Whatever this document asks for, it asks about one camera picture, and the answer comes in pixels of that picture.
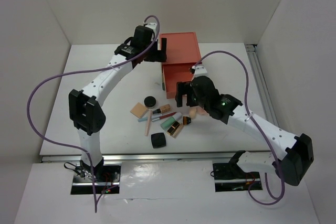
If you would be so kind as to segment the aluminium front rail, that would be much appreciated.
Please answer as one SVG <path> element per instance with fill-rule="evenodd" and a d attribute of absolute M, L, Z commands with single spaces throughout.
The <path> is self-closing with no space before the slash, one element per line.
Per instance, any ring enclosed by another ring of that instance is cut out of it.
<path fill-rule="evenodd" d="M 191 152 L 191 153 L 153 153 L 153 154 L 113 154 L 104 155 L 106 162 L 122 161 L 183 161 L 196 159 L 229 159 L 236 152 Z M 42 163 L 78 162 L 80 155 L 49 155 L 42 156 Z"/>

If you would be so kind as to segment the pink gold lipstick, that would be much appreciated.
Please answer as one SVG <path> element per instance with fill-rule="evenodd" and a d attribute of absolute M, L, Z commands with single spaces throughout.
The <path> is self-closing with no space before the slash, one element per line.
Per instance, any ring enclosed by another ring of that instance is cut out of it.
<path fill-rule="evenodd" d="M 183 129 L 183 127 L 184 127 L 183 124 L 179 124 L 179 126 L 172 133 L 171 137 L 176 138 L 179 135 L 179 133 L 181 132 L 181 130 Z"/>

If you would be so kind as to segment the round black powder compact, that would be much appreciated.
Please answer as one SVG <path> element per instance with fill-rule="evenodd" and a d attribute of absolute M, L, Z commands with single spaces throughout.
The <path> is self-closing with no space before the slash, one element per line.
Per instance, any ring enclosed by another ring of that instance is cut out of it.
<path fill-rule="evenodd" d="M 145 99 L 144 99 L 144 105 L 146 108 L 148 109 L 153 109 L 156 107 L 156 104 L 157 104 L 157 100 L 155 97 L 153 96 L 147 96 Z"/>

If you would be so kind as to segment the round beige powder puff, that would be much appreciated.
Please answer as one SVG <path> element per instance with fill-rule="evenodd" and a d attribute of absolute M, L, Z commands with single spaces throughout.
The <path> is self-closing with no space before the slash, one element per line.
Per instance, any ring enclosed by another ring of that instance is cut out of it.
<path fill-rule="evenodd" d="M 209 116 L 209 114 L 200 106 L 197 107 L 197 113 L 202 116 Z"/>

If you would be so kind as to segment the mint green makeup tube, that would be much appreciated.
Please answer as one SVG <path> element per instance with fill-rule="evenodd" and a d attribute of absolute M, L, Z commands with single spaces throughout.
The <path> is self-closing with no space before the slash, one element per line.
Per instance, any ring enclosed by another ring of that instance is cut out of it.
<path fill-rule="evenodd" d="M 165 120 L 163 123 L 161 123 L 160 127 L 163 130 L 167 130 L 168 128 L 171 127 L 171 125 L 176 121 L 174 117 L 169 117 L 167 120 Z"/>

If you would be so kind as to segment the beige teardrop makeup sponge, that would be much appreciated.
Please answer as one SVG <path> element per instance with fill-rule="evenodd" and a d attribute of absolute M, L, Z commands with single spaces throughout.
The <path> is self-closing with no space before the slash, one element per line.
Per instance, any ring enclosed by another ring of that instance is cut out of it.
<path fill-rule="evenodd" d="M 192 108 L 190 108 L 190 110 L 189 110 L 189 117 L 190 117 L 191 119 L 196 118 L 197 114 L 198 114 L 198 112 L 197 112 L 197 107 L 192 107 Z"/>

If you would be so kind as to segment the coral three-tier drawer organizer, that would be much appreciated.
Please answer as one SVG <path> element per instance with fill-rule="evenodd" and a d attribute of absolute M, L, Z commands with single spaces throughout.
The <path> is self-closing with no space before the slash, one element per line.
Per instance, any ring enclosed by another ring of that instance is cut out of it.
<path fill-rule="evenodd" d="M 166 38 L 166 62 L 164 65 L 196 63 L 200 60 L 196 32 L 162 33 Z"/>

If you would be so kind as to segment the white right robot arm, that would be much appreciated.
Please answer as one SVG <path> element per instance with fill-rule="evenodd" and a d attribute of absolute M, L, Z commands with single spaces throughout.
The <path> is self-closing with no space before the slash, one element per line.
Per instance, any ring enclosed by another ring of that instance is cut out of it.
<path fill-rule="evenodd" d="M 298 186 L 314 160 L 311 138 L 280 129 L 253 112 L 230 94 L 221 94 L 207 76 L 176 84 L 175 101 L 183 105 L 200 106 L 210 117 L 246 133 L 269 145 L 268 153 L 238 151 L 231 158 L 229 172 L 235 178 L 245 173 L 276 174 L 291 186 Z"/>

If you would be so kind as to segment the beige foundation bottle black cap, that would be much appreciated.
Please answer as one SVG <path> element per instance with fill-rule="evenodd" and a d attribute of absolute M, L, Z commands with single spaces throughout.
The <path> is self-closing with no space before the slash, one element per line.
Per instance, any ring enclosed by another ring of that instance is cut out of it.
<path fill-rule="evenodd" d="M 153 110 L 152 114 L 163 114 L 171 111 L 171 106 L 169 104 L 160 106 L 158 109 Z"/>

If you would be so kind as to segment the pink makeup stick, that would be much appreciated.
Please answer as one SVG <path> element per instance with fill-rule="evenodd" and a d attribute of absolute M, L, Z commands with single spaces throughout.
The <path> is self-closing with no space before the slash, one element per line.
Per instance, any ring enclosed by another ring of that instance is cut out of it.
<path fill-rule="evenodd" d="M 151 117 L 152 117 L 152 111 L 149 110 L 148 116 L 147 116 L 147 122 L 146 122 L 146 128 L 145 128 L 145 136 L 148 136 L 149 130 L 150 130 L 150 125 L 151 125 Z"/>

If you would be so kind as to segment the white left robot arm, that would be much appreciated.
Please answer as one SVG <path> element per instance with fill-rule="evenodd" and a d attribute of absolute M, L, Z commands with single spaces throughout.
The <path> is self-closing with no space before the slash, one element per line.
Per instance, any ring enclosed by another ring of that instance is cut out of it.
<path fill-rule="evenodd" d="M 166 50 L 157 48 L 159 30 L 157 23 L 138 25 L 134 35 L 116 48 L 107 70 L 100 72 L 81 90 L 73 89 L 69 93 L 69 115 L 82 148 L 80 166 L 93 182 L 103 177 L 104 170 L 100 150 L 100 130 L 106 122 L 102 110 L 104 101 L 121 79 L 143 60 L 166 60 Z"/>

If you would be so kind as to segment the red lip gloss wand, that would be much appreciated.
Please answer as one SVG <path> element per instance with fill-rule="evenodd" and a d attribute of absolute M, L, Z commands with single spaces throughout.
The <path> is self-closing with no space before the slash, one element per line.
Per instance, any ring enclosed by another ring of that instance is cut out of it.
<path fill-rule="evenodd" d="M 165 118 L 169 118 L 173 115 L 175 115 L 176 112 L 172 112 L 172 113 L 169 113 L 169 114 L 166 114 L 166 115 L 162 115 L 162 116 L 159 116 L 159 117 L 152 117 L 152 122 L 155 122 L 155 121 L 158 121 L 158 120 L 162 120 L 162 119 L 165 119 Z"/>

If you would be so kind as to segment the small black kabuki brush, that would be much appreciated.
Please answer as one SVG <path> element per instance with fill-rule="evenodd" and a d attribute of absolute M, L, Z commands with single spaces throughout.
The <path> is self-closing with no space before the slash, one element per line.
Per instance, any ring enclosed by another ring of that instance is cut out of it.
<path fill-rule="evenodd" d="M 189 116 L 183 116 L 183 125 L 191 124 L 192 119 Z"/>

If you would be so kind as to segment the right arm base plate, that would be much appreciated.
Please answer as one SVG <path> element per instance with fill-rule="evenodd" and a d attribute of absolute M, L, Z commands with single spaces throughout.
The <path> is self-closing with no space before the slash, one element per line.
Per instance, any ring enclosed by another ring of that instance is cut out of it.
<path fill-rule="evenodd" d="M 237 165 L 231 163 L 213 163 L 210 175 L 214 179 L 216 192 L 262 190 L 258 172 L 243 172 Z"/>

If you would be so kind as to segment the square black compact case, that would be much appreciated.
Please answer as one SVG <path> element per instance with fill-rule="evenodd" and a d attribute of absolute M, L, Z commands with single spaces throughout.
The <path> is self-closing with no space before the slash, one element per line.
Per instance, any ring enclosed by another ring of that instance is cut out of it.
<path fill-rule="evenodd" d="M 151 144 L 154 149 L 166 147 L 166 138 L 164 133 L 154 133 L 151 135 Z"/>

